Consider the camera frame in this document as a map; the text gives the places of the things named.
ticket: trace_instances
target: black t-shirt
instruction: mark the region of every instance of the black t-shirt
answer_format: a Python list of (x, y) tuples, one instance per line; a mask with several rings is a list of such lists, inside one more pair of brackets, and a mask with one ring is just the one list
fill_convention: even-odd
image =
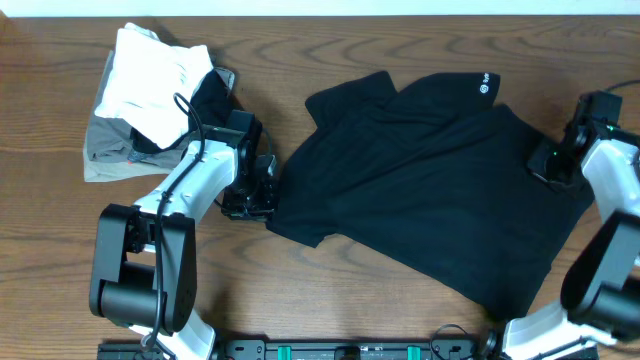
[(496, 74), (379, 72), (310, 97), (318, 130), (287, 162), (267, 228), (308, 246), (344, 234), (484, 305), (526, 315), (582, 213), (532, 176), (542, 134), (493, 107)]

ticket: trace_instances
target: wooden table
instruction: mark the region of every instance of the wooden table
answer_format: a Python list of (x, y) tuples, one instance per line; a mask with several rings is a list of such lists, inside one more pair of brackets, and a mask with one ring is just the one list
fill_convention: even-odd
[[(578, 95), (640, 78), (632, 17), (0, 21), (0, 357), (12, 359), (91, 359), (104, 340), (136, 338), (89, 312), (96, 224), (108, 203), (131, 204), (162, 178), (85, 183), (81, 155), (105, 59), (127, 21), (166, 42), (206, 44), (236, 71), (236, 96), (271, 130), (281, 160), (314, 131), (309, 95), (376, 70), (389, 70), (398, 89), (434, 72), (499, 73), (498, 101), (555, 138)], [(636, 132), (638, 91), (620, 91), (622, 125)], [(558, 297), (599, 225), (592, 208), (532, 311)], [(428, 337), (444, 323), (490, 326), (455, 291), (344, 237), (311, 249), (213, 210), (197, 239), (196, 308), (225, 331), (393, 339)]]

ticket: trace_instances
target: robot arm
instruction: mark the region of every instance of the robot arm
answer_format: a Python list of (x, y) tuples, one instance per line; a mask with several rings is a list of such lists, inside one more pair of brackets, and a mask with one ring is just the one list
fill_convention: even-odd
[[(233, 220), (264, 221), (276, 204), (275, 157), (255, 152), (262, 125), (253, 114), (233, 111), (228, 128), (210, 128), (202, 157), (169, 194), (163, 210), (164, 295), (157, 343), (179, 359), (208, 360), (215, 332), (193, 310), (196, 284), (195, 226), (220, 193), (223, 214)], [(96, 316), (147, 335), (157, 301), (155, 267), (129, 261), (128, 253), (155, 252), (158, 204), (191, 165), (201, 142), (189, 144), (178, 166), (133, 206), (111, 204), (98, 223), (89, 305)]]
[(584, 95), (559, 145), (540, 144), (530, 170), (557, 191), (591, 187), (604, 225), (567, 273), (561, 298), (510, 321), (502, 357), (553, 360), (640, 337), (640, 139), (617, 126), (622, 99)]

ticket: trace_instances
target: white cloth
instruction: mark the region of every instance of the white cloth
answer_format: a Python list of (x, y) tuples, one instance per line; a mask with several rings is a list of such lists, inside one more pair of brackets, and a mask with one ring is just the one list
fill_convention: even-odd
[(94, 113), (122, 118), (166, 149), (189, 130), (189, 120), (173, 94), (191, 101), (212, 69), (206, 45), (169, 46), (153, 31), (128, 23), (118, 30), (113, 70)]

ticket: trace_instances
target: white logo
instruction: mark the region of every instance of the white logo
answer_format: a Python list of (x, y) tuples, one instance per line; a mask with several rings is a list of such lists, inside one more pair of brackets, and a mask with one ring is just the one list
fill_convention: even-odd
[(487, 85), (487, 83), (489, 82), (489, 73), (484, 73), (484, 79), (482, 80), (483, 84), (480, 85), (480, 92), (483, 94), (486, 94), (487, 92), (489, 92), (489, 85)]

